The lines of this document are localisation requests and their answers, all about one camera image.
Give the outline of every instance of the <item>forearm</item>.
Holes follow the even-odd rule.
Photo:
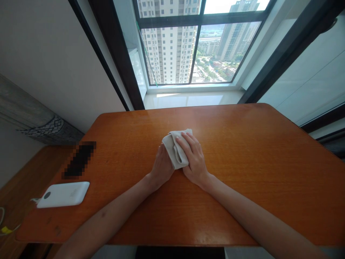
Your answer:
[[[84,223],[61,247],[55,259],[90,258],[118,232],[134,210],[156,189],[150,176],[145,176]]]
[[[283,221],[209,175],[202,188],[221,203],[274,258],[327,258]]]

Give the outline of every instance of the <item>window frame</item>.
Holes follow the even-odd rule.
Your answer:
[[[267,17],[269,16],[271,10],[273,9],[274,4],[277,0],[270,0],[266,9],[262,11],[248,11],[248,12],[233,12],[233,13],[218,13],[218,14],[204,14],[205,11],[205,5],[207,0],[200,0],[200,13],[199,14],[193,14],[191,15],[177,15],[177,16],[164,16],[164,17],[150,17],[150,18],[140,18],[139,15],[139,7],[137,0],[132,0],[133,6],[134,6],[134,13],[135,17],[138,23],[138,26],[140,29],[147,29],[147,28],[166,28],[166,27],[181,27],[181,26],[198,26],[196,39],[195,39],[195,46],[194,46],[194,53],[193,53],[193,59],[191,64],[191,72],[189,76],[189,82],[188,83],[175,83],[175,84],[157,84],[158,86],[196,86],[196,85],[219,85],[221,87],[227,85],[231,85],[242,64],[244,63],[251,47],[253,46],[258,34],[260,33],[260,30],[262,29],[263,25],[266,22]],[[201,27],[203,25],[215,25],[215,24],[232,24],[232,23],[250,23],[250,22],[260,22],[260,25],[247,49],[245,52],[242,61],[240,62],[233,78],[230,82],[203,82],[203,83],[192,83],[193,78],[193,70],[196,60],[196,54],[198,49],[198,43],[201,33]],[[146,64],[146,58],[144,53],[144,47],[143,49],[143,55],[144,55],[144,61],[145,61],[145,68],[147,77],[149,77],[149,71],[148,66]],[[156,86],[156,84],[151,84],[150,80],[148,81],[149,86]]]

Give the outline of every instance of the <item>folded towel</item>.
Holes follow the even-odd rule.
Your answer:
[[[193,135],[191,129],[186,129],[185,131],[170,131],[169,134],[162,140],[175,170],[189,165],[186,154],[184,153],[182,147],[180,147],[180,145],[176,142],[176,137],[179,137],[182,141],[189,145],[184,137],[181,136],[182,132],[189,132]]]

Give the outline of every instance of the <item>curtain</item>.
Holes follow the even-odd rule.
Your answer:
[[[0,121],[48,145],[74,145],[84,136],[1,74]]]

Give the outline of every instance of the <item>sky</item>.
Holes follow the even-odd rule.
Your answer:
[[[270,0],[258,0],[259,7],[257,11],[265,10]],[[236,4],[237,0],[207,0],[204,14],[228,13],[230,7]]]

